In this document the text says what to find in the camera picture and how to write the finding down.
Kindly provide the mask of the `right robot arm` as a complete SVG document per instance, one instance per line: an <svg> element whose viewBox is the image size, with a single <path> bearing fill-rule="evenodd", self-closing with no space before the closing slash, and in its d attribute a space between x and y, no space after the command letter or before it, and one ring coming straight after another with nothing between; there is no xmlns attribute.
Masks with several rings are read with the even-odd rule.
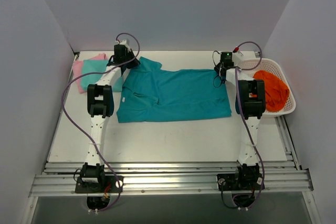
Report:
<svg viewBox="0 0 336 224"><path fill-rule="evenodd" d="M250 184L263 184L265 168L256 147L259 123L266 110L265 83L246 75L235 66L234 53L216 52L220 55L214 70L221 83L229 82L236 89L235 108L242 120L238 172L233 175L236 187L244 189Z"/></svg>

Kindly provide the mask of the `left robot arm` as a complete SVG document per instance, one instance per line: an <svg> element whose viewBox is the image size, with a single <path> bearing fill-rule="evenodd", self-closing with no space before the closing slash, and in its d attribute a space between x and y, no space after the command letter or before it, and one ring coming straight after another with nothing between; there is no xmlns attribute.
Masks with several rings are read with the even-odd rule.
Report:
<svg viewBox="0 0 336 224"><path fill-rule="evenodd" d="M106 124L114 113L112 87L119 79L123 79L123 73L127 69L139 64L129 41L118 41L104 74L96 83L87 87L87 111L91 122L90 143L79 178L82 184L87 184L94 192L102 191L106 185L102 149Z"/></svg>

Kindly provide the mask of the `teal t-shirt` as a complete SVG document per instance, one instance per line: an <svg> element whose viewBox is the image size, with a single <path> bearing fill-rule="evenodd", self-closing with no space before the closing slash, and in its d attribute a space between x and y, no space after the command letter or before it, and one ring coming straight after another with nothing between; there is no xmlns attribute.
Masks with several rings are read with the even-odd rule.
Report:
<svg viewBox="0 0 336 224"><path fill-rule="evenodd" d="M231 114L226 87L215 71L168 71L144 57L130 70L117 110L119 123L208 120Z"/></svg>

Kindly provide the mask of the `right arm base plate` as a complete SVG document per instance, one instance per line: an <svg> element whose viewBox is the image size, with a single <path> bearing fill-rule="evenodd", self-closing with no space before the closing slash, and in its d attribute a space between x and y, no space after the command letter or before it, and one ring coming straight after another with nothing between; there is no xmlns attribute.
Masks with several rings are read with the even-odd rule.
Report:
<svg viewBox="0 0 336 224"><path fill-rule="evenodd" d="M222 191L259 190L265 189L261 185L261 175L217 174L218 189Z"/></svg>

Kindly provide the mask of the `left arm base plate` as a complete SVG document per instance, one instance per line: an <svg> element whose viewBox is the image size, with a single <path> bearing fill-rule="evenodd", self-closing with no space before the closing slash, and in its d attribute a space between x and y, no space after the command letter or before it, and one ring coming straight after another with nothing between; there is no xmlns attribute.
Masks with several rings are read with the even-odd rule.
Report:
<svg viewBox="0 0 336 224"><path fill-rule="evenodd" d="M94 193L121 193L123 191L123 176L118 176L117 182L115 176L106 176L102 182L97 178L81 178L76 180L76 194L94 194Z"/></svg>

